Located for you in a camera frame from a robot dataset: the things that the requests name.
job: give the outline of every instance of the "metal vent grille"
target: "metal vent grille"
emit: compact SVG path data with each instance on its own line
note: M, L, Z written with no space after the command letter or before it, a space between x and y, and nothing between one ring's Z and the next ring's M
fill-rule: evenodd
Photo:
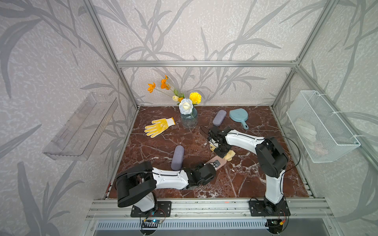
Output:
M162 230L205 230L205 229L265 229L265 219L204 219L204 220L170 220L158 225ZM139 230L139 220L99 221L96 230Z

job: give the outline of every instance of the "black mounting bracket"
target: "black mounting bracket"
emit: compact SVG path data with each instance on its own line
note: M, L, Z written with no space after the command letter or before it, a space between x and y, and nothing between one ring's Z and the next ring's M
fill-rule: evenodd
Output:
M157 209L161 209L161 210L158 210L156 212L156 214L153 216L153 217L170 217L170 212L171 212L171 209L172 209L172 202L171 201L157 201ZM131 210L131 217L135 217L135 218L146 218L149 214L149 212L143 212L141 211L141 209L139 209L139 207L136 207L133 205L133 208Z
M248 204L249 204L249 211L251 212L251 216L261 216L261 217L279 216L283 218L285 218L285 216L290 216L290 210L285 200L283 200L283 204L280 211L277 211L273 214L268 214L265 211L264 200L261 200L261 201L250 200Z

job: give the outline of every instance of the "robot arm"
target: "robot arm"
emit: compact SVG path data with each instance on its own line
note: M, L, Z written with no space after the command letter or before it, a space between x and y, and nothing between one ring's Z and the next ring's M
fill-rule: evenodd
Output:
M115 187L119 207L135 205L143 212L156 210L157 201L152 191L159 188L192 190L206 185L216 176L216 170L226 162L222 159L231 146L238 146L257 155L261 169L266 174L266 192L264 211L276 214L284 203L282 186L288 158L275 138L265 139L237 130L209 131L208 140L216 149L216 161L199 165L195 169L183 168L180 171L160 170L152 167L150 162L143 162L116 176Z
M217 127L209 130L209 142L216 146L214 152L224 157L231 146L241 147L257 155L261 169L266 174L264 196L265 211L273 215L284 203L282 188L288 157L275 138L265 139L231 130L220 131Z
M157 206L152 194L154 189L195 189L214 179L216 167L215 163L209 163L201 164L195 169L167 171L152 167L151 162L142 162L116 176L118 207L135 205L143 212L154 211Z

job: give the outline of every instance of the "glass vase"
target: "glass vase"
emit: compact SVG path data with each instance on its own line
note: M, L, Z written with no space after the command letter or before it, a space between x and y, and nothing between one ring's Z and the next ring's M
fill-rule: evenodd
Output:
M192 109L192 113L189 115L183 115L180 113L181 123L185 128L193 128L198 123L198 114L195 108Z

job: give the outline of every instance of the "white flower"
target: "white flower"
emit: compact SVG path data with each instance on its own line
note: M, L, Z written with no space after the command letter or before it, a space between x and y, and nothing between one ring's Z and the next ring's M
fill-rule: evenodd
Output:
M180 102L180 104L178 105L178 107L180 108L181 114L183 114L183 115L189 115L190 113L192 113L193 102L190 99L184 98Z

